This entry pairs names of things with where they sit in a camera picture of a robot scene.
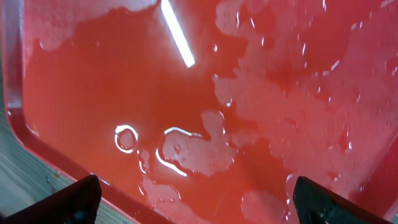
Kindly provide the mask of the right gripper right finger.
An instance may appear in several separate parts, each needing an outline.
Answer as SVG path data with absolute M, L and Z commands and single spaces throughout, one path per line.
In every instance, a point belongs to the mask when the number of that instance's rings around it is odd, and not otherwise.
M 304 176 L 297 178 L 293 201 L 300 224 L 391 224 Z

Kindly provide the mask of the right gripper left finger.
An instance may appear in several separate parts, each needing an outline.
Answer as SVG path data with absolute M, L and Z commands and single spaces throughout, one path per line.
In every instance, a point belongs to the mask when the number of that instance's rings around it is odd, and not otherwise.
M 98 177 L 88 175 L 13 215 L 2 217 L 1 224 L 94 224 L 101 198 L 102 190 Z

